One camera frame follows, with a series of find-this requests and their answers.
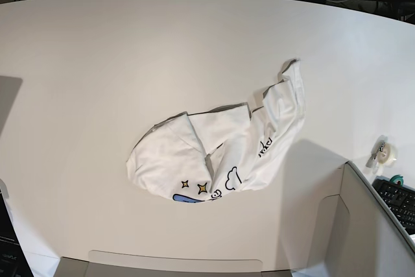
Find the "white printed t-shirt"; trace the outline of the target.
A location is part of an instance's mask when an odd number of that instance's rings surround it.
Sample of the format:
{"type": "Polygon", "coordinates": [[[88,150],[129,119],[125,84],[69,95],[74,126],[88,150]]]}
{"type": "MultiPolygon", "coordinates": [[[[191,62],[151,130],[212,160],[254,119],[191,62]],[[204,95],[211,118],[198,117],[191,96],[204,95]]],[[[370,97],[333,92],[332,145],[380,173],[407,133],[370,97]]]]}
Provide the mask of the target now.
{"type": "Polygon", "coordinates": [[[263,189],[277,175],[305,112],[300,62],[291,60],[254,110],[244,102],[154,125],[132,149],[127,177],[152,195],[186,203],[263,189]]]}

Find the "clear tape dispenser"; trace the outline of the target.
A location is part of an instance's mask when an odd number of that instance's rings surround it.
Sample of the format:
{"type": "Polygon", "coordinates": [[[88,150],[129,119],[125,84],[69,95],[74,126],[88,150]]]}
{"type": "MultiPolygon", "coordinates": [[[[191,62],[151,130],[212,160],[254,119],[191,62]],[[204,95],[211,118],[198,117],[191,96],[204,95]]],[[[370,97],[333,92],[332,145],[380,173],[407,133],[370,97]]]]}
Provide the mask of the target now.
{"type": "Polygon", "coordinates": [[[371,155],[366,162],[366,167],[370,173],[381,176],[385,167],[393,167],[397,161],[397,150],[395,146],[388,142],[388,138],[381,135],[377,138],[371,155]]]}

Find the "grey cardboard box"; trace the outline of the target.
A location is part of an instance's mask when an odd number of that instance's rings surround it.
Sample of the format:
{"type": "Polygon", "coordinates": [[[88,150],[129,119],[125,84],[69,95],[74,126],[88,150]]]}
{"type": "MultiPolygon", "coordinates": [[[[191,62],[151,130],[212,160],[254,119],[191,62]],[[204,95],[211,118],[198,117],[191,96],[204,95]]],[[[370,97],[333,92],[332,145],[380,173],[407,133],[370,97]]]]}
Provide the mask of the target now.
{"type": "Polygon", "coordinates": [[[260,271],[258,262],[166,259],[94,252],[91,261],[62,258],[55,276],[413,276],[414,243],[351,162],[340,193],[320,201],[305,267],[260,271]]]}

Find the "green tape roll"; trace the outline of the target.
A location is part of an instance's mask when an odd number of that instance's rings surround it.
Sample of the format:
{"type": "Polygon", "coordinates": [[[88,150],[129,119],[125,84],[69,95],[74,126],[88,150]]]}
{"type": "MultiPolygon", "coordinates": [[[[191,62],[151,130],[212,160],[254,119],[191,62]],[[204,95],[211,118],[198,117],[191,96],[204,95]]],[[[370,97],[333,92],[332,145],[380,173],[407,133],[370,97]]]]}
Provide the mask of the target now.
{"type": "Polygon", "coordinates": [[[404,179],[401,175],[394,175],[391,179],[390,182],[399,186],[403,186],[404,185],[404,179]]]}

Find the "grey flat panel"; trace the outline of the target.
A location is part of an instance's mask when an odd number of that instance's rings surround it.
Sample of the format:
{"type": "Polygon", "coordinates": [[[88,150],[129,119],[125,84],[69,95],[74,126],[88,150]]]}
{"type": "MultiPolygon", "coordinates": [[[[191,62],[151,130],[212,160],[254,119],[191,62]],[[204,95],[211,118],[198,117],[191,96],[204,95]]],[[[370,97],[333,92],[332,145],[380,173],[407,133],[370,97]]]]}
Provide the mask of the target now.
{"type": "Polygon", "coordinates": [[[23,80],[17,77],[0,78],[0,132],[4,129],[22,82],[23,80]]]}

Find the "black keyboard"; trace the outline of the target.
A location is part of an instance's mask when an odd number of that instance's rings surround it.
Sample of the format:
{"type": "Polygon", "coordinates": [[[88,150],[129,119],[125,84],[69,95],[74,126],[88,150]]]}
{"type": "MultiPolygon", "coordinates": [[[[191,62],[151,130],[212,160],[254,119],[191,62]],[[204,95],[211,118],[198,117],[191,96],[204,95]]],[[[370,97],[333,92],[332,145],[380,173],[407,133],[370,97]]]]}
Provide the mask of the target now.
{"type": "Polygon", "coordinates": [[[414,190],[389,180],[376,179],[373,188],[409,235],[414,235],[414,190]]]}

